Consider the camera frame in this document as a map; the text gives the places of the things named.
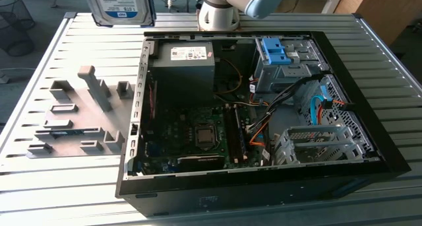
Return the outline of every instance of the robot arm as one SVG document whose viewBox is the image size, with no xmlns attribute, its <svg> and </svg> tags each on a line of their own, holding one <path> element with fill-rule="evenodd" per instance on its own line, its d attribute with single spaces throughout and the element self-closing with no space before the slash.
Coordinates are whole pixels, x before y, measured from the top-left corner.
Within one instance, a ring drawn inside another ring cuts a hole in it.
<svg viewBox="0 0 422 226">
<path fill-rule="evenodd" d="M 275 11 L 282 0 L 204 0 L 199 26 L 206 31 L 227 31 L 239 27 L 239 12 L 263 19 Z"/>
</svg>

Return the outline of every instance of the metal table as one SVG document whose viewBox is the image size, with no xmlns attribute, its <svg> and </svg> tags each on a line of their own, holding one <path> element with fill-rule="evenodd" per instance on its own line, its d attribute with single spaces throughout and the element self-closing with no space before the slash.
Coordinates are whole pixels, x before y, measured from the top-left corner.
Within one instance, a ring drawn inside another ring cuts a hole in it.
<svg viewBox="0 0 422 226">
<path fill-rule="evenodd" d="M 148 31 L 193 31 L 192 14 L 159 14 Z M 324 31 L 412 171 L 338 200 L 145 219 L 116 199 L 119 155 L 28 159 L 21 121 L 40 101 L 44 79 L 92 64 L 99 76 L 136 76 L 143 32 L 133 26 L 99 28 L 88 13 L 68 13 L 0 136 L 0 225 L 48 221 L 55 225 L 188 221 L 203 225 L 422 225 L 422 88 L 362 19 L 351 15 L 274 14 L 263 21 L 242 17 L 244 30 Z"/>
</svg>

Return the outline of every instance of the wire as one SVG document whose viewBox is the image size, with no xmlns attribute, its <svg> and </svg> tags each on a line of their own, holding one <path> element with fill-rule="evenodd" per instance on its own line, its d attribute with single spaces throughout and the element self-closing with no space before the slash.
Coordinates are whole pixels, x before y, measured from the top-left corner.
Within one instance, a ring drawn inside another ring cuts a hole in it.
<svg viewBox="0 0 422 226">
<path fill-rule="evenodd" d="M 344 102 L 342 102 L 342 101 L 332 100 L 332 102 L 344 105 Z M 323 108 L 322 108 L 322 105 L 319 105 L 318 115 L 316 115 L 316 120 L 318 120 L 319 125 L 320 125 L 320 120 L 322 120 L 322 111 L 323 111 Z"/>
<path fill-rule="evenodd" d="M 266 121 L 266 123 L 262 125 L 262 127 L 259 128 L 259 130 L 256 131 L 254 137 L 250 140 L 250 145 L 259 145 L 259 146 L 264 146 L 264 143 L 260 142 L 254 142 L 256 136 L 259 135 L 259 132 L 264 129 L 266 125 L 268 124 L 270 119 Z"/>
<path fill-rule="evenodd" d="M 322 105 L 319 105 L 319 108 L 318 108 L 318 116 L 316 116 L 316 119 L 318 119 L 318 124 L 320 125 L 320 119 L 322 119 Z"/>
<path fill-rule="evenodd" d="M 252 97 L 254 97 L 254 94 L 251 93 L 251 95 L 250 95 L 250 103 L 251 103 L 251 104 L 259 104 L 259 102 L 254 102 Z"/>
<path fill-rule="evenodd" d="M 33 68 L 7 68 L 7 69 L 0 69 L 0 71 L 1 71 L 1 70 L 13 70 L 13 69 L 31 69 L 31 70 L 36 70 L 36 69 L 33 69 Z"/>
<path fill-rule="evenodd" d="M 315 95 L 311 98 L 311 123 L 312 123 L 312 125 L 318 125 L 316 113 L 315 113 L 315 101 L 316 101 L 316 99 L 319 99 L 320 102 L 323 102 L 323 97 L 320 95 Z"/>
<path fill-rule="evenodd" d="M 230 64 L 230 66 L 236 70 L 236 72 L 238 72 L 238 75 L 239 75 L 239 83 L 238 83 L 238 86 L 232 89 L 232 90 L 227 90 L 227 91 L 218 91 L 218 92 L 215 92 L 214 94 L 226 94 L 226 93 L 231 93 L 231 92 L 234 92 L 234 91 L 236 91 L 238 89 L 239 89 L 239 87 L 242 86 L 242 74 L 240 74 L 240 71 L 239 71 L 239 69 L 236 68 L 236 66 L 227 60 L 227 59 L 220 59 L 220 60 L 224 60 L 228 64 Z"/>
<path fill-rule="evenodd" d="M 295 94 L 298 88 L 300 87 L 302 84 L 306 84 L 308 81 L 312 80 L 320 80 L 323 78 L 323 74 L 314 74 L 310 77 L 304 77 L 299 79 L 294 84 L 291 84 L 274 98 L 272 102 L 270 103 L 268 107 L 266 108 L 266 115 L 259 119 L 259 121 L 248 126 L 248 130 L 254 129 L 259 123 L 268 117 L 271 116 L 272 112 L 276 110 L 276 105 L 282 104 L 288 98 L 292 97 Z"/>
<path fill-rule="evenodd" d="M 338 103 L 338 104 L 342 104 L 342 105 L 344 105 L 344 102 L 342 102 L 342 101 L 338 101 L 338 100 L 332 100 L 332 102 L 334 102 L 334 103 Z"/>
<path fill-rule="evenodd" d="M 294 5 L 292 9 L 290 9 L 290 10 L 286 11 L 286 12 L 294 12 L 295 9 L 296 9 L 298 4 L 299 4 L 299 0 L 295 1 L 295 5 Z"/>
<path fill-rule="evenodd" d="M 242 101 L 230 101 L 227 100 L 226 98 L 223 98 L 220 95 L 218 94 L 214 94 L 222 101 L 224 102 L 228 102 L 228 103 L 236 103 L 236 104 L 243 104 L 243 105 L 247 105 L 247 106 L 259 106 L 256 104 L 250 104 L 250 103 L 246 103 L 246 102 L 242 102 Z"/>
</svg>

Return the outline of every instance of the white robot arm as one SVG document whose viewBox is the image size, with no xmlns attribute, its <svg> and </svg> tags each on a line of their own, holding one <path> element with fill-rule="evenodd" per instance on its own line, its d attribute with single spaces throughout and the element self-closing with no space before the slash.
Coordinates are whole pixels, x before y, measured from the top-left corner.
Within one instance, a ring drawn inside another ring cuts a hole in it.
<svg viewBox="0 0 422 226">
<path fill-rule="evenodd" d="M 204 0 L 199 26 L 206 31 L 231 31 L 239 27 L 239 10 L 255 19 L 275 11 L 282 0 Z"/>
<path fill-rule="evenodd" d="M 204 0 L 199 26 L 204 31 L 231 31 L 239 27 L 239 10 L 263 19 L 282 0 Z M 153 0 L 88 0 L 92 18 L 99 26 L 155 25 Z"/>
</svg>

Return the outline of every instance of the open computer tower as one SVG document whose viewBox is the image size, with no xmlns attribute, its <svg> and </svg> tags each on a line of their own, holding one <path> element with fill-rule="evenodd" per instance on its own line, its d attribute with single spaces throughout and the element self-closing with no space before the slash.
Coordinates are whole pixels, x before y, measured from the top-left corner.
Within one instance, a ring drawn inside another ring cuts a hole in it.
<svg viewBox="0 0 422 226">
<path fill-rule="evenodd" d="M 339 198 L 410 170 L 322 32 L 145 33 L 116 197 L 147 217 Z"/>
</svg>

